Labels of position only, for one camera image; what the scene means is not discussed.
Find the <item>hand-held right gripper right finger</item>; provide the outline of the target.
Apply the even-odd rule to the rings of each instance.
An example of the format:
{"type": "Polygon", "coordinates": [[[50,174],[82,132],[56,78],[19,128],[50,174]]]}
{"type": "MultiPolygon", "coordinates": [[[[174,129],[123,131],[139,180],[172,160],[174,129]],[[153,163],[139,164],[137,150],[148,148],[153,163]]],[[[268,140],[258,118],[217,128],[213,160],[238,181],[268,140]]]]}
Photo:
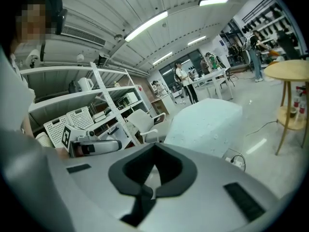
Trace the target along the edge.
{"type": "Polygon", "coordinates": [[[142,232],[264,232],[292,199],[292,193],[279,199],[222,158],[168,147],[195,163],[197,177],[181,196],[158,198],[138,226],[142,232]]]}

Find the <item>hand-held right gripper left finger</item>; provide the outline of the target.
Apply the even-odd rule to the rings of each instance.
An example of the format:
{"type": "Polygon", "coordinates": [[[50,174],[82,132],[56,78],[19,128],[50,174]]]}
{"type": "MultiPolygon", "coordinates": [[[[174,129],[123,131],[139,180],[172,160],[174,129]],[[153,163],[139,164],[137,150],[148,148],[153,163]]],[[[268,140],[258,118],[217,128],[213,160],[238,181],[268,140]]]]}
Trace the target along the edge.
{"type": "Polygon", "coordinates": [[[76,185],[55,149],[21,132],[0,129],[0,175],[48,232],[144,232],[98,207],[76,185]]]}

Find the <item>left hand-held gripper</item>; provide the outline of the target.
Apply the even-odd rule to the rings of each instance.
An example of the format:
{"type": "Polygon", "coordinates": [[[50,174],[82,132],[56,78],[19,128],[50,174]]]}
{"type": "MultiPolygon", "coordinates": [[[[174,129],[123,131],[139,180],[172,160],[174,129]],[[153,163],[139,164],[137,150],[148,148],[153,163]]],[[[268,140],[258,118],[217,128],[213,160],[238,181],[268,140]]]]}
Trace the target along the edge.
{"type": "MultiPolygon", "coordinates": [[[[75,149],[76,146],[73,144],[78,144],[80,142],[90,142],[95,141],[97,136],[93,130],[86,130],[81,127],[66,124],[64,126],[62,134],[62,144],[68,151],[71,158],[76,157],[75,149]]],[[[122,148],[122,142],[119,140],[103,140],[97,141],[96,143],[96,153],[97,154],[107,154],[111,152],[118,151],[122,148]]]]}

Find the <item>white flat box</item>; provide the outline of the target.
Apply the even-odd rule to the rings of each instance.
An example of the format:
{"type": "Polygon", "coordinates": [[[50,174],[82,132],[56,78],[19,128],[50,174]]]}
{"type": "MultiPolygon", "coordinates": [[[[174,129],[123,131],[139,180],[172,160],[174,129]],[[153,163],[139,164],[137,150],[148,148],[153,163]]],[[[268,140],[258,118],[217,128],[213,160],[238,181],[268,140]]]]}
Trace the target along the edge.
{"type": "Polygon", "coordinates": [[[92,120],[95,123],[100,122],[100,121],[104,120],[110,112],[111,112],[111,109],[109,107],[107,107],[103,111],[94,114],[92,116],[92,120]]]}

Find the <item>white power strip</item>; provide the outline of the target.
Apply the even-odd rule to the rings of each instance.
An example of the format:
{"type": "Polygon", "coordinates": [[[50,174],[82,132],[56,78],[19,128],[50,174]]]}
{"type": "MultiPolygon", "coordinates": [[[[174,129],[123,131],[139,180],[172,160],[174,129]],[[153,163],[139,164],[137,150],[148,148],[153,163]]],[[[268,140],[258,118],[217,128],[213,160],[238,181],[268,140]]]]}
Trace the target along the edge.
{"type": "Polygon", "coordinates": [[[235,155],[235,156],[233,156],[231,158],[226,157],[225,161],[227,161],[227,162],[229,162],[229,163],[231,163],[231,164],[241,168],[243,166],[243,163],[241,161],[239,161],[239,157],[240,157],[240,155],[235,155]]]}

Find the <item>white perforated basket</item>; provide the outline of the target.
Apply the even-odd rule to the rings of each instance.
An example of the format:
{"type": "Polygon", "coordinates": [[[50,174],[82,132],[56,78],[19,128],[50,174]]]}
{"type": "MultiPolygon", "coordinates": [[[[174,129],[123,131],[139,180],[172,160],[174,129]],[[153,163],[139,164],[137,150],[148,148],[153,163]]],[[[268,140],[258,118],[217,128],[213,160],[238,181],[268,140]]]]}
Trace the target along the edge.
{"type": "Polygon", "coordinates": [[[53,143],[55,148],[63,147],[62,136],[64,127],[69,123],[69,119],[66,115],[60,116],[54,120],[44,123],[44,128],[53,143]]]}
{"type": "Polygon", "coordinates": [[[82,107],[66,113],[71,125],[86,129],[94,125],[94,121],[90,115],[88,107],[82,107]]]}

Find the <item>white mesh office chair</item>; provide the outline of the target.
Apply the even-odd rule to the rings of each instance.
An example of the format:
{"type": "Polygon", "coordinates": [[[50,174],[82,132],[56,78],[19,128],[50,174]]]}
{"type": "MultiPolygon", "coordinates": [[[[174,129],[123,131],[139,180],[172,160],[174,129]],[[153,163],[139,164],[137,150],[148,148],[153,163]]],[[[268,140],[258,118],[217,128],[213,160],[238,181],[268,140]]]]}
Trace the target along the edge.
{"type": "Polygon", "coordinates": [[[171,123],[170,120],[166,120],[166,113],[150,117],[141,109],[133,112],[126,119],[138,129],[143,143],[164,142],[171,123]]]}

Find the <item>white toaster oven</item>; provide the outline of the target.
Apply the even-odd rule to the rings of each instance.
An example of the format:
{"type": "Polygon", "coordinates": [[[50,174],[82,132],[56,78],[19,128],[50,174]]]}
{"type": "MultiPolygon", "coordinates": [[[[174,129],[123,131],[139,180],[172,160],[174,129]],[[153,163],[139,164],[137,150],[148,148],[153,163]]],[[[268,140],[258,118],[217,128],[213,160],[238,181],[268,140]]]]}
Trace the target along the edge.
{"type": "Polygon", "coordinates": [[[121,97],[118,101],[117,104],[120,106],[129,106],[133,103],[138,102],[139,99],[137,98],[137,96],[135,95],[134,92],[129,92],[126,93],[123,97],[121,97]]]}

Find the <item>white tall cabinet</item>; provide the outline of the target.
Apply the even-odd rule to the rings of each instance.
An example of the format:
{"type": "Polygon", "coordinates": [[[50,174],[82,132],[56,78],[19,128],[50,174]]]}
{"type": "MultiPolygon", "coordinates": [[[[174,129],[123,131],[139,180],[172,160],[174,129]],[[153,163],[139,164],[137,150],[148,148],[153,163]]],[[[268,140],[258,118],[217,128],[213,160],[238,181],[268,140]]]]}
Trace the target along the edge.
{"type": "Polygon", "coordinates": [[[148,99],[148,97],[147,97],[147,95],[144,91],[144,88],[141,85],[135,85],[135,87],[136,87],[138,94],[141,97],[143,103],[145,104],[146,111],[149,112],[152,108],[152,105],[151,105],[151,102],[148,99]]]}

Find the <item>white metal shelf rack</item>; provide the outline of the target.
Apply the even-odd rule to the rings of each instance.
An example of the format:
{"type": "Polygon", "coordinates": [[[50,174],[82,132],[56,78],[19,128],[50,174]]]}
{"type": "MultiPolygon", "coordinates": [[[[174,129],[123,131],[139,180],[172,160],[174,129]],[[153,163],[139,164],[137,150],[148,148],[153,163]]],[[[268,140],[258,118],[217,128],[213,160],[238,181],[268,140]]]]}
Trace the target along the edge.
{"type": "Polygon", "coordinates": [[[91,63],[88,67],[49,66],[27,69],[22,70],[21,75],[35,94],[34,102],[28,110],[34,136],[41,132],[48,136],[44,123],[70,111],[87,106],[92,117],[109,107],[111,112],[104,120],[86,129],[94,131],[100,139],[120,140],[123,148],[141,144],[136,136],[137,130],[126,117],[146,107],[135,87],[138,85],[136,77],[131,76],[127,70],[100,69],[91,63]],[[83,77],[92,80],[92,90],[81,91],[78,81],[83,77]],[[68,86],[72,80],[79,91],[69,94],[68,86]],[[118,82],[120,87],[114,87],[114,82],[118,82]],[[129,92],[134,92],[139,101],[129,106],[119,106],[117,101],[129,92]]]}

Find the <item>white electric kettle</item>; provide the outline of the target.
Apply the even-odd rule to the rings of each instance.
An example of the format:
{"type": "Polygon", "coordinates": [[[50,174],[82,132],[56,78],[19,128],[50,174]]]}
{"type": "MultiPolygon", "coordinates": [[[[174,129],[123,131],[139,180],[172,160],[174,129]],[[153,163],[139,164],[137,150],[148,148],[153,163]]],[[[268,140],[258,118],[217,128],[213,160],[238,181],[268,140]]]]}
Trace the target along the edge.
{"type": "Polygon", "coordinates": [[[81,91],[90,91],[94,87],[94,83],[92,82],[92,80],[85,77],[80,78],[78,84],[81,88],[81,91]]]}

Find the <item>wooden cabinet with white top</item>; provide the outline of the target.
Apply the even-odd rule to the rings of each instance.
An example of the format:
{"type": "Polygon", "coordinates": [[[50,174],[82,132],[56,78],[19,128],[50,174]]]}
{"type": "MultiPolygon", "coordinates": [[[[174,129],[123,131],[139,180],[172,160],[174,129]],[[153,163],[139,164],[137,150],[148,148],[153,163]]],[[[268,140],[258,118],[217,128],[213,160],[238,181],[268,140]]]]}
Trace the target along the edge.
{"type": "Polygon", "coordinates": [[[175,112],[175,102],[172,100],[170,95],[171,93],[166,94],[151,102],[157,114],[165,113],[166,115],[171,115],[175,112]]]}

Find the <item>dark glass window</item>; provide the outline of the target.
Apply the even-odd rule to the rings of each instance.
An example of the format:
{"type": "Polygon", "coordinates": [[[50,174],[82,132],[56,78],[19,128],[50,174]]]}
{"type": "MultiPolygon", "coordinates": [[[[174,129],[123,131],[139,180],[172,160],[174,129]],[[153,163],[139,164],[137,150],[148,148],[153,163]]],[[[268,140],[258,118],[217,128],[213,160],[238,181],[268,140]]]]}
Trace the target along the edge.
{"type": "MultiPolygon", "coordinates": [[[[177,61],[181,63],[182,69],[186,72],[192,70],[198,72],[199,70],[201,70],[201,60],[202,55],[199,50],[195,50],[177,59],[177,61]]],[[[174,62],[159,70],[162,76],[169,75],[170,73],[172,73],[172,71],[174,71],[174,62]]]]}

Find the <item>long ceiling light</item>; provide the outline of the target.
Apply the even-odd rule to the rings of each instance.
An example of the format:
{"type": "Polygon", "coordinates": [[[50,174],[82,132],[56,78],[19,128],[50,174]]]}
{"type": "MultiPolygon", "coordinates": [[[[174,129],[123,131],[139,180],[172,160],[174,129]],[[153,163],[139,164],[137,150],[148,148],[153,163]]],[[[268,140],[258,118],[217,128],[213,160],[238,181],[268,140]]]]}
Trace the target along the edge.
{"type": "Polygon", "coordinates": [[[188,46],[193,45],[193,44],[195,44],[195,43],[197,43],[197,42],[200,42],[200,41],[204,40],[205,38],[206,38],[206,35],[204,35],[204,36],[202,36],[202,37],[199,37],[199,38],[197,38],[197,39],[194,39],[194,40],[190,41],[187,45],[188,45],[188,46]]]}
{"type": "Polygon", "coordinates": [[[214,5],[214,4],[224,4],[227,3],[229,0],[200,0],[198,2],[199,6],[207,6],[207,5],[214,5]]]}
{"type": "Polygon", "coordinates": [[[162,19],[166,18],[168,16],[167,11],[163,11],[156,16],[150,18],[140,26],[138,26],[136,29],[134,29],[132,32],[130,32],[124,40],[128,43],[131,40],[133,40],[135,37],[137,37],[139,34],[141,34],[143,31],[147,30],[149,27],[151,27],[153,24],[161,21],[162,19]]]}
{"type": "Polygon", "coordinates": [[[163,61],[164,59],[166,59],[167,57],[171,56],[173,53],[169,52],[167,54],[165,54],[164,56],[162,56],[161,58],[159,58],[158,60],[156,60],[155,62],[153,62],[153,65],[156,65],[158,63],[160,63],[161,61],[163,61]]]}

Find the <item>person's printed white shirt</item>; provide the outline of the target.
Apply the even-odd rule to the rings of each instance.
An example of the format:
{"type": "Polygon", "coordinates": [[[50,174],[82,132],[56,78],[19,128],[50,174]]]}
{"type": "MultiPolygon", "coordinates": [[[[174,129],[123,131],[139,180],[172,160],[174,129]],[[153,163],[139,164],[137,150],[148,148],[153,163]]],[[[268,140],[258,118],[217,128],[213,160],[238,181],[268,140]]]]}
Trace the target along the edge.
{"type": "Polygon", "coordinates": [[[34,98],[14,58],[7,57],[0,46],[0,129],[21,129],[34,98]]]}

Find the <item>ceiling air vent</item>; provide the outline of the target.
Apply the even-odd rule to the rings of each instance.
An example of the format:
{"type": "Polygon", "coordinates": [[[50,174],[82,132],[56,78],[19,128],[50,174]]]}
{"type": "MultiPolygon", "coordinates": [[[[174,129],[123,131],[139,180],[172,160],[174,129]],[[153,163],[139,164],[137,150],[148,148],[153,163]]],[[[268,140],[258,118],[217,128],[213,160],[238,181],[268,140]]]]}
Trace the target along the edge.
{"type": "Polygon", "coordinates": [[[79,30],[79,29],[75,29],[72,27],[68,27],[65,26],[62,30],[62,35],[65,36],[69,36],[69,37],[73,37],[73,38],[77,38],[77,39],[81,39],[84,41],[88,41],[100,46],[105,46],[106,41],[103,38],[100,38],[94,34],[90,34],[88,32],[79,30]]]}

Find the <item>white rectangular table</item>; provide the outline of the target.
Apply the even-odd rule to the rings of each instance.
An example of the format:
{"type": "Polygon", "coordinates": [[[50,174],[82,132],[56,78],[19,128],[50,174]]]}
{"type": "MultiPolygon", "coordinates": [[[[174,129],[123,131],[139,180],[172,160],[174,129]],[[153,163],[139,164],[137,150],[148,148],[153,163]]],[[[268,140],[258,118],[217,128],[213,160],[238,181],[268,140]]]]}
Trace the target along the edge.
{"type": "Polygon", "coordinates": [[[227,85],[227,88],[229,90],[231,100],[234,98],[232,89],[230,87],[230,67],[220,69],[213,71],[207,75],[204,75],[202,77],[199,77],[197,80],[195,80],[192,85],[193,88],[196,89],[195,85],[198,85],[199,88],[205,88],[209,98],[212,98],[210,88],[215,88],[215,94],[218,96],[219,99],[223,99],[222,93],[221,93],[221,85],[225,83],[227,85]]]}

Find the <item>round wooden table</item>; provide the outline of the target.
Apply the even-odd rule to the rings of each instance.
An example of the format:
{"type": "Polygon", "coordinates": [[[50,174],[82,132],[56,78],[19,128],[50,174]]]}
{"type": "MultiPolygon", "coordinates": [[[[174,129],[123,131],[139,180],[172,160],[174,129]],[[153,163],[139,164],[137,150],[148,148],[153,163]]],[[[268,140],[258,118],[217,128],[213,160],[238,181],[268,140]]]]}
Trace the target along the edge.
{"type": "Polygon", "coordinates": [[[283,125],[283,133],[275,155],[278,155],[284,143],[288,130],[304,130],[304,138],[301,146],[304,147],[309,141],[309,61],[306,60],[287,60],[281,62],[272,62],[264,73],[267,77],[283,82],[283,90],[280,107],[277,111],[276,121],[283,125]],[[299,113],[299,107],[294,107],[292,101],[292,83],[303,82],[305,89],[305,99],[299,101],[306,103],[305,113],[299,113]]]}

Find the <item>wall shelf with black items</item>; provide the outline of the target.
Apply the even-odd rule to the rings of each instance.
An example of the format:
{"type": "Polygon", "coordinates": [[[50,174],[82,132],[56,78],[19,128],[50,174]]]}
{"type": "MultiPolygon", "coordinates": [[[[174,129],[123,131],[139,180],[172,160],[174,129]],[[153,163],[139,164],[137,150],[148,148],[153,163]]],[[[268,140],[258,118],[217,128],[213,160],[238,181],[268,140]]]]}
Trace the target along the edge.
{"type": "Polygon", "coordinates": [[[242,32],[258,31],[258,38],[265,45],[278,48],[278,32],[283,31],[292,41],[293,47],[300,49],[292,23],[276,0],[262,0],[242,21],[245,23],[242,32]]]}

